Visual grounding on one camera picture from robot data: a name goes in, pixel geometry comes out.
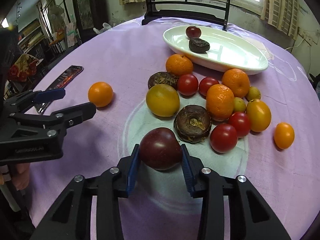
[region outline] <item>plate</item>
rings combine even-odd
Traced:
[[[192,52],[186,35],[187,27],[170,28],[164,32],[163,39],[175,53],[185,55],[192,62],[221,72],[238,68],[248,75],[268,68],[267,58],[257,47],[238,36],[211,27],[197,26],[201,29],[200,38],[210,43],[210,49],[205,53]]]

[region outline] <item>ceiling light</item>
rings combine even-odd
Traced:
[[[4,18],[4,20],[3,20],[3,22],[2,22],[2,27],[4,27],[4,28],[9,27],[9,24],[8,24],[7,18]]]

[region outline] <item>tablecloth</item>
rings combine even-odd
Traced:
[[[141,26],[141,20],[142,17],[118,25],[82,44],[35,88],[45,90],[70,65],[84,67],[66,87],[65,98],[52,103],[45,114],[87,102],[89,87],[98,81],[109,83],[115,92],[112,103],[98,109],[93,119],[68,129],[61,159],[31,164],[27,197],[36,226],[74,176],[98,176],[121,157],[130,155],[134,144],[149,130],[162,126],[173,129],[173,119],[156,118],[145,103],[148,78],[165,71],[165,62],[173,54],[163,41],[164,31],[190,24],[221,29],[188,19],[162,18],[145,26]],[[187,148],[190,155],[200,157],[205,166],[222,176],[247,176],[292,240],[298,240],[320,210],[319,100],[303,67],[289,52],[233,24],[228,24],[227,30],[257,46],[268,59],[268,69],[250,76],[250,82],[260,89],[261,99],[270,107],[271,124],[262,133],[239,140],[237,147],[224,155],[210,150],[208,140],[187,144]],[[222,73],[198,65],[194,74],[199,80],[204,76],[218,80],[222,77]],[[180,99],[180,108],[187,104],[205,105],[199,95]],[[294,143],[284,151],[278,151],[272,139],[279,122],[288,122],[295,130]],[[135,190],[128,199],[120,199],[119,205],[124,239],[196,239],[201,199],[189,196],[180,166],[170,172],[158,172],[142,165]],[[92,239],[96,239],[94,202],[91,223]],[[225,232],[228,239],[228,221]]]

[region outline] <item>yellow tomato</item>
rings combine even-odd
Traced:
[[[248,102],[246,114],[251,123],[251,130],[262,132],[268,128],[271,122],[271,111],[265,102],[253,99]]]
[[[146,103],[155,115],[170,117],[178,112],[180,98],[172,86],[158,84],[149,89],[146,96]]]
[[[278,123],[273,139],[280,149],[287,149],[294,141],[294,129],[286,122]]]

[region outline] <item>plastic bottle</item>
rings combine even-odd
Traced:
[[[317,84],[316,93],[317,93],[318,98],[319,98],[319,100],[320,100],[320,81],[319,81],[318,84]]]

